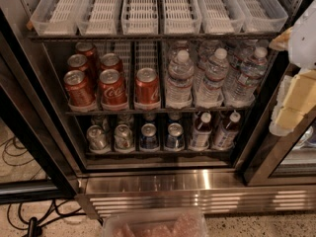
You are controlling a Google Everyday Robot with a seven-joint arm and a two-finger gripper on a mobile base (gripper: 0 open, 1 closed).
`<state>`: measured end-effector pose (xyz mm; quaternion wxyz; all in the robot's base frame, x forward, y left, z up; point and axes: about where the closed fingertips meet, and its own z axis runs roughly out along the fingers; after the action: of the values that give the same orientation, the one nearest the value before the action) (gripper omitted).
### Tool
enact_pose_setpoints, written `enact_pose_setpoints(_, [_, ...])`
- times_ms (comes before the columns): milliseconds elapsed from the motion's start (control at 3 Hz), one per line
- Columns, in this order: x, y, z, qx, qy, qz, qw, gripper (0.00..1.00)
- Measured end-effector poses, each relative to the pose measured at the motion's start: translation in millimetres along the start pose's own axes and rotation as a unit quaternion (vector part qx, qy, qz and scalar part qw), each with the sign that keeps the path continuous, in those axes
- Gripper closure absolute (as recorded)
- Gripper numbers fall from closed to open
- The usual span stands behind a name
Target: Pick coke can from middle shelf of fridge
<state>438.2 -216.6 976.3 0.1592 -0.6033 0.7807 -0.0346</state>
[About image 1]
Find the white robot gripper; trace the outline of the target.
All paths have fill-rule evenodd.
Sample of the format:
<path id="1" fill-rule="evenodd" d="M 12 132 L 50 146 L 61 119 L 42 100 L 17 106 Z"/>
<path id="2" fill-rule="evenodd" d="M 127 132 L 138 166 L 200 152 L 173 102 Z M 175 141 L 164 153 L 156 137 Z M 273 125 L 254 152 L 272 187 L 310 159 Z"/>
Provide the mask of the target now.
<path id="1" fill-rule="evenodd" d="M 287 136 L 316 106 L 316 0 L 313 0 L 292 28 L 270 42 L 269 48 L 276 51 L 288 50 L 289 61 L 303 68 L 294 76 L 284 76 L 271 116 L 270 133 Z"/>

